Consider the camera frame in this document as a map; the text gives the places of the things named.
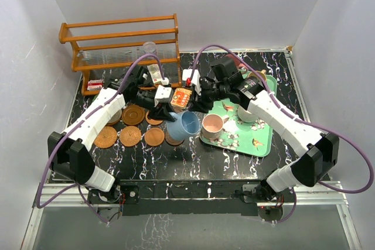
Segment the woven rattan coaster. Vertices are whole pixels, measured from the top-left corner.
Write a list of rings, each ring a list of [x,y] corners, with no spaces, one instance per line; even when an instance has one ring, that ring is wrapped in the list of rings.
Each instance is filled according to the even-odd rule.
[[[136,126],[127,126],[120,132],[120,142],[126,147],[137,145],[142,138],[142,133]]]
[[[105,126],[94,140],[98,148],[107,149],[117,141],[117,131],[111,126]]]

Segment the green mug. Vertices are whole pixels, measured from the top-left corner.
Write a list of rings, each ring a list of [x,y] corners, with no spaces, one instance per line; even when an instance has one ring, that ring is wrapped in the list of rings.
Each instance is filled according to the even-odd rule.
[[[112,118],[108,121],[108,126],[116,124],[122,117],[122,110],[119,109],[113,116]]]

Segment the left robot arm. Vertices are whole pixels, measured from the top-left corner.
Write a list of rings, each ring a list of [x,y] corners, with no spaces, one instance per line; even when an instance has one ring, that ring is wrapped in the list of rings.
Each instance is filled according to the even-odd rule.
[[[100,191],[107,202],[116,202],[121,188],[115,177],[100,169],[90,155],[91,147],[110,119],[127,103],[150,111],[153,119],[172,120],[172,106],[163,91],[171,92],[169,79],[162,77],[154,82],[155,92],[143,90],[151,71],[144,66],[130,67],[120,83],[106,82],[84,113],[63,132],[53,132],[47,139],[49,150],[48,167],[77,184],[90,186]]]

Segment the wooden shelf rack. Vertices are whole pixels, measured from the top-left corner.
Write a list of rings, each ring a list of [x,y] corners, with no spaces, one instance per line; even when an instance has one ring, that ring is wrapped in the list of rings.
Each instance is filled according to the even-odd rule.
[[[182,71],[178,33],[178,17],[173,13],[145,18],[62,23],[59,42],[71,45],[71,69],[82,73],[81,93],[87,96],[98,94],[98,91],[87,90],[92,71],[129,67],[145,54],[142,46],[148,41],[156,43],[158,60],[171,86],[180,87]]]

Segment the orange wooden coaster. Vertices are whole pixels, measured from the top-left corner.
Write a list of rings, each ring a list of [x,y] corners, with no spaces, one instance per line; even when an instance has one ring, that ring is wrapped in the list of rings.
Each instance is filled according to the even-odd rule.
[[[149,113],[150,113],[150,111],[147,111],[146,114],[145,114],[145,119],[146,119],[147,123],[149,123],[152,126],[157,126],[157,125],[160,125],[160,124],[163,123],[163,121],[155,120],[155,119],[150,118]]]
[[[164,142],[165,134],[161,128],[153,127],[146,131],[144,139],[149,146],[159,146]]]

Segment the blue mug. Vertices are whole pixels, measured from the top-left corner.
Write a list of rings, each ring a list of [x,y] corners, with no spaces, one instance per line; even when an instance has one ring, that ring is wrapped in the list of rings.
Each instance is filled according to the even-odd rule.
[[[200,131],[200,120],[194,112],[170,112],[173,120],[166,123],[169,136],[175,141],[184,141]]]

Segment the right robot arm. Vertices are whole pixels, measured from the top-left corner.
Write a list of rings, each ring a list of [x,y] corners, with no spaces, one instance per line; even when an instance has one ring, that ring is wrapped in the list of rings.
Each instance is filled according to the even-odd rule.
[[[338,159],[339,137],[307,126],[282,105],[257,73],[244,77],[233,59],[222,57],[211,65],[215,78],[187,69],[182,80],[192,87],[190,111],[208,113],[216,101],[228,99],[268,124],[293,148],[297,160],[271,172],[256,187],[259,199],[275,201],[282,191],[295,186],[313,187]]]

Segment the green floral tray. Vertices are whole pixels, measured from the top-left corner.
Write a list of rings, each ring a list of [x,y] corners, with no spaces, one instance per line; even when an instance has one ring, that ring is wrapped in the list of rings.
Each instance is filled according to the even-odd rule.
[[[269,154],[272,128],[262,119],[244,122],[238,116],[238,105],[228,99],[215,101],[209,113],[219,115],[227,122],[217,139],[210,140],[201,135],[200,140],[203,143],[256,157],[265,157]]]

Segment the orange patterned card pack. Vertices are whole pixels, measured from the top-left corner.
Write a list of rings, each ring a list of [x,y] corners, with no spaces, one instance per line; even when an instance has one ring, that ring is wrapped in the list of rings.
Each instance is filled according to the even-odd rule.
[[[171,106],[185,109],[189,103],[192,91],[185,88],[176,88],[172,100]]]

